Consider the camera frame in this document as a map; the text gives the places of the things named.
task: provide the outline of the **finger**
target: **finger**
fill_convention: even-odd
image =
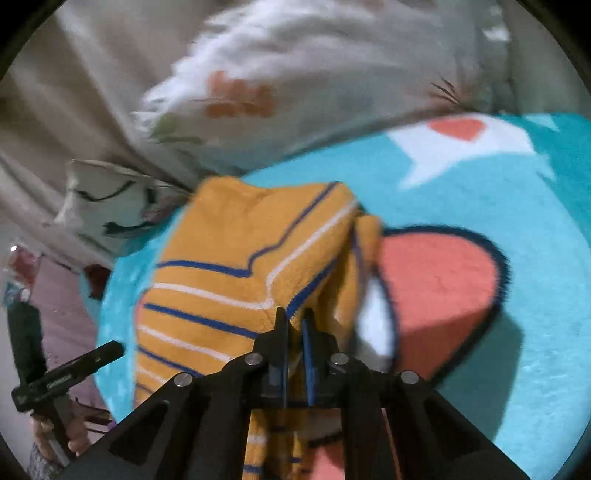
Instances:
[[[70,440],[77,440],[81,437],[88,437],[88,429],[80,417],[75,417],[66,429],[66,435]]]
[[[53,452],[53,448],[49,445],[49,443],[45,443],[43,445],[37,444],[37,448],[39,448],[39,453],[45,460],[55,460],[56,454]]]
[[[31,416],[30,422],[33,435],[43,435],[44,433],[49,433],[53,430],[53,423],[43,417]]]
[[[31,429],[33,430],[33,438],[41,453],[42,457],[47,460],[54,460],[55,455],[53,449],[49,445],[46,437],[46,429],[43,428],[43,423],[39,417],[31,417]]]
[[[68,448],[76,455],[82,455],[90,447],[90,440],[87,437],[80,437],[76,440],[70,440]]]

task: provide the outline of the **white pillowcase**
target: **white pillowcase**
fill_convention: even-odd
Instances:
[[[189,194],[129,168],[95,160],[67,166],[67,194],[55,222],[117,256],[186,203]]]
[[[385,122],[490,111],[480,20],[504,24],[500,9],[472,3],[254,0],[227,9],[146,93],[138,128],[187,162],[241,174]]]

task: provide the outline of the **gray sleeve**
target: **gray sleeve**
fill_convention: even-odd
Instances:
[[[37,444],[33,444],[27,468],[31,480],[53,480],[62,470],[63,467],[58,463],[45,460],[37,448]]]

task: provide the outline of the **orange towel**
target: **orange towel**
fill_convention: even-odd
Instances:
[[[218,372],[252,349],[285,308],[294,332],[311,307],[318,328],[344,348],[374,265],[381,227],[341,183],[262,189],[224,177],[203,184],[157,265],[137,318],[136,398],[176,372]],[[302,392],[301,354],[290,390]],[[305,473],[306,411],[256,411],[243,478],[264,462],[276,475]]]

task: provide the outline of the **silver screw head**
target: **silver screw head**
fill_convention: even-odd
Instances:
[[[253,367],[254,365],[258,365],[262,362],[262,355],[260,353],[249,353],[246,357],[244,357],[244,361]]]
[[[418,375],[412,370],[405,370],[400,374],[400,380],[407,385],[414,385],[418,382]]]
[[[349,361],[349,357],[345,353],[333,353],[330,356],[330,361],[335,365],[346,365]]]
[[[174,377],[174,384],[177,387],[186,387],[187,385],[190,385],[192,381],[193,377],[191,376],[191,374],[182,373]]]

